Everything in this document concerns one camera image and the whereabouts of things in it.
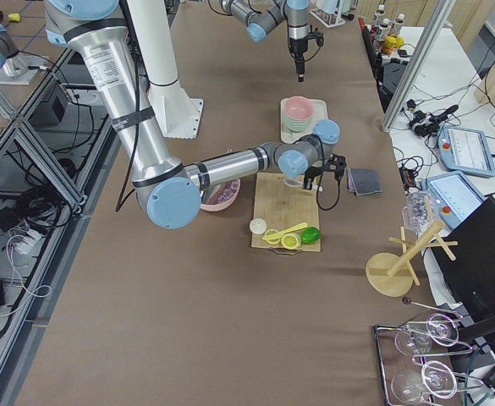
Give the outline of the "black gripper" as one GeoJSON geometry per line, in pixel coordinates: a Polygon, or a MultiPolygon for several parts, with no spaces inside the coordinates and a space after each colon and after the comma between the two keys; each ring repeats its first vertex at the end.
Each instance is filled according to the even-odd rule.
{"type": "Polygon", "coordinates": [[[341,180],[346,168],[346,158],[331,154],[330,157],[320,167],[310,166],[305,172],[302,189],[312,189],[313,181],[316,177],[325,172],[333,173],[336,180],[341,180]]]}
{"type": "Polygon", "coordinates": [[[324,35],[311,25],[288,26],[288,48],[294,59],[295,71],[299,82],[305,79],[304,54],[308,51],[308,42],[314,40],[319,47],[324,44],[324,35]]]}

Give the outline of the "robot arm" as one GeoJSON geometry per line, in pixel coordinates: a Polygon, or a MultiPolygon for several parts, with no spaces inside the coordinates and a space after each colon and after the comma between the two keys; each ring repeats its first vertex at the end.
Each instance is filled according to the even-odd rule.
{"type": "Polygon", "coordinates": [[[305,79],[305,64],[324,45],[324,34],[308,21],[308,1],[272,1],[264,11],[254,10],[249,1],[208,1],[211,11],[240,21],[254,42],[261,42],[283,22],[287,25],[287,46],[294,61],[297,80],[305,79]]]}
{"type": "Polygon", "coordinates": [[[47,1],[47,37],[76,51],[129,155],[127,174],[140,206],[156,225],[182,228],[201,208],[204,191],[277,167],[294,178],[322,167],[340,136],[324,119],[291,145],[267,142],[184,165],[169,137],[193,138],[203,102],[181,84],[161,1],[47,1]]]}

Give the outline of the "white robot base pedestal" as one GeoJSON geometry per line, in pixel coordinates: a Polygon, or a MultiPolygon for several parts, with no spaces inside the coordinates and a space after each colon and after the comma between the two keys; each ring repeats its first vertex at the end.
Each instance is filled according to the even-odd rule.
{"type": "Polygon", "coordinates": [[[193,140],[204,101],[189,97],[180,84],[165,4],[154,0],[127,4],[150,82],[147,95],[162,134],[193,140]]]}

